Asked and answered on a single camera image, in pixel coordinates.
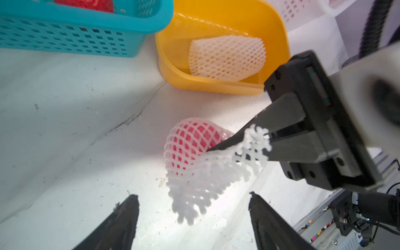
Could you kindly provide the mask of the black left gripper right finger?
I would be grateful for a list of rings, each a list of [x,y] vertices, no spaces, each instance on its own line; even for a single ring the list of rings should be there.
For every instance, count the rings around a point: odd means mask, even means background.
[[[250,192],[249,212],[259,250],[313,250],[260,195]]]

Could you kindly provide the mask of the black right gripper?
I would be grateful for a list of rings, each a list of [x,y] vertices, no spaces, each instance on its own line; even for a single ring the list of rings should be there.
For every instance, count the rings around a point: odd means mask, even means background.
[[[208,152],[263,153],[291,180],[369,192],[383,178],[317,55],[306,51],[266,80],[271,104]]]

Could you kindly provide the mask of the netted red apple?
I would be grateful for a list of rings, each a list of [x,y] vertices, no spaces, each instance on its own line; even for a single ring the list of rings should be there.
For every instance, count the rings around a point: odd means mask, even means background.
[[[191,176],[194,162],[231,136],[233,132],[203,118],[180,121],[169,132],[164,146],[167,175]]]
[[[112,0],[54,0],[54,3],[95,11],[114,13]]]

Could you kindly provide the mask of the white foam net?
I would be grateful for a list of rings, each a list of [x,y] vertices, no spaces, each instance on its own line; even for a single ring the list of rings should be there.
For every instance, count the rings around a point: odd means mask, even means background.
[[[226,35],[193,40],[188,62],[193,76],[238,82],[262,70],[266,48],[256,37]]]
[[[239,181],[258,176],[268,162],[263,153],[206,152],[190,171],[191,176],[173,177],[166,174],[168,195],[173,199],[172,211],[177,222],[193,225],[204,215],[213,200],[219,199],[225,189]]]

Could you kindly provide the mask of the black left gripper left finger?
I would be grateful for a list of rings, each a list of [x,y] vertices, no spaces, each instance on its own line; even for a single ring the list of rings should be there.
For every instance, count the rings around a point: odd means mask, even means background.
[[[76,250],[130,250],[140,213],[137,195],[129,195]]]

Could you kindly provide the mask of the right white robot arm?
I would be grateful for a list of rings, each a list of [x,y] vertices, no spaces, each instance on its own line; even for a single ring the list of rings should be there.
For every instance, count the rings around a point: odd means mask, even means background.
[[[325,190],[343,189],[330,205],[342,236],[352,230],[371,242],[379,228],[400,233],[400,196],[377,192],[383,178],[367,147],[400,149],[400,33],[379,46],[392,1],[374,1],[356,61],[327,76],[313,51],[293,56],[265,81],[272,103],[231,138],[267,129],[271,149],[241,150],[235,158],[277,161],[288,179]]]

